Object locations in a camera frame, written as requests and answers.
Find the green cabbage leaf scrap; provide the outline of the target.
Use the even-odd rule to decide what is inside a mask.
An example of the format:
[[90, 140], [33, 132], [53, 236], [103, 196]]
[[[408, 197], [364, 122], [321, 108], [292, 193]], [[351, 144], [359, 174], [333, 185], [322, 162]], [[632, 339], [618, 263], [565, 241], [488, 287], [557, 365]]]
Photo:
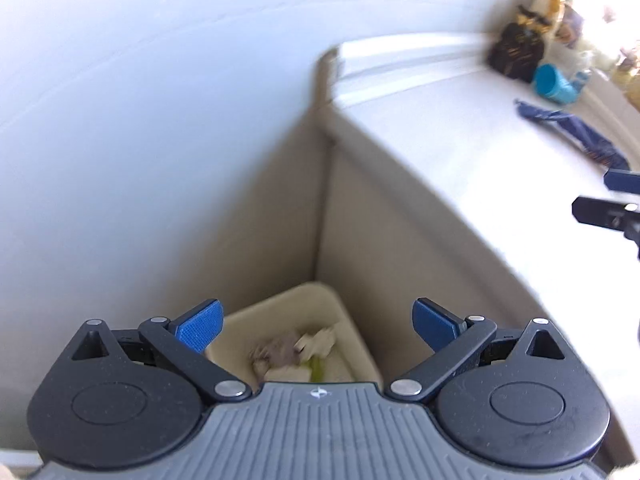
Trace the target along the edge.
[[322, 358], [322, 356], [311, 356], [307, 361], [307, 366], [310, 369], [310, 381], [313, 384], [324, 382], [324, 375], [326, 374], [325, 358]]

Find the cream plastic trash bin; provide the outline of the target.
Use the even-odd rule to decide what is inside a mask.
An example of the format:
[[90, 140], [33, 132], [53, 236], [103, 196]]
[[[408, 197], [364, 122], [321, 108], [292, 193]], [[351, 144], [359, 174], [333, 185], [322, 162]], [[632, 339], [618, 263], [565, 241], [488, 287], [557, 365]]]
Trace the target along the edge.
[[324, 382], [373, 382], [382, 376], [337, 293], [320, 283], [296, 286], [224, 317], [224, 327], [205, 350], [207, 359], [258, 390], [250, 354], [273, 339], [313, 335], [328, 328], [335, 344], [323, 361]]

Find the dark blue plastic wrapper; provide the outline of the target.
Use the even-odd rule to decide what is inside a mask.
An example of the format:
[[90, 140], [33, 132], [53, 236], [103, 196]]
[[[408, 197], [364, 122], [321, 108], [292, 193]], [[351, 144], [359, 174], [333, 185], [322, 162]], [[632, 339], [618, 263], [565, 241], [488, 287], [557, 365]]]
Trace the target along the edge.
[[518, 116], [559, 133], [600, 166], [614, 170], [630, 170], [624, 153], [609, 138], [576, 115], [562, 110], [547, 110], [522, 100], [515, 100], [514, 106]]

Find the clear sanitizer bottle blue label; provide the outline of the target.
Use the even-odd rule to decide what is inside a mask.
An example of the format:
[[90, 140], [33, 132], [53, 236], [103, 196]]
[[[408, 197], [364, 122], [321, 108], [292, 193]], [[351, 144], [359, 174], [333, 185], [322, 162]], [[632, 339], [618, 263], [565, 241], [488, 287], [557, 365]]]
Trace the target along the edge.
[[590, 81], [592, 75], [592, 68], [590, 66], [581, 67], [576, 70], [572, 78], [570, 78], [570, 85], [575, 91], [576, 99], [582, 94], [582, 90], [586, 88], [586, 85]]

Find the blue plastic cup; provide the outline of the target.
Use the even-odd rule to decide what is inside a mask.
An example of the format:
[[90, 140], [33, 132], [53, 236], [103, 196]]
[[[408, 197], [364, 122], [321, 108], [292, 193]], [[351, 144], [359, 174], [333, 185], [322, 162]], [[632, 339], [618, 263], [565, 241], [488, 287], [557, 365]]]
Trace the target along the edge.
[[552, 64], [542, 64], [536, 68], [533, 85], [540, 96], [556, 104], [572, 104], [578, 98], [576, 89]]

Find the purple food canister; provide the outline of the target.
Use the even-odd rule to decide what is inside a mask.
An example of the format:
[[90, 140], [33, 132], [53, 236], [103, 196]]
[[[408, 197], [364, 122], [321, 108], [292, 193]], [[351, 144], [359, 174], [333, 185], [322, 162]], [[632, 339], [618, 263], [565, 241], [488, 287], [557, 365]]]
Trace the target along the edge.
[[562, 20], [555, 29], [554, 41], [567, 49], [575, 49], [582, 36], [582, 26], [584, 26], [582, 16], [572, 6], [566, 4]]

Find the left black gold-capped bottle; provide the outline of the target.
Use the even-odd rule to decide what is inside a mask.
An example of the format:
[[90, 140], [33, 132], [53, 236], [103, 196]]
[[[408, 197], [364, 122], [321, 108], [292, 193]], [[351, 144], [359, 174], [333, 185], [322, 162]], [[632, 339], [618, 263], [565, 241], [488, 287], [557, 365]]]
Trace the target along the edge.
[[543, 57], [538, 15], [519, 6], [515, 20], [506, 25], [489, 51], [487, 63], [503, 76], [530, 84]]

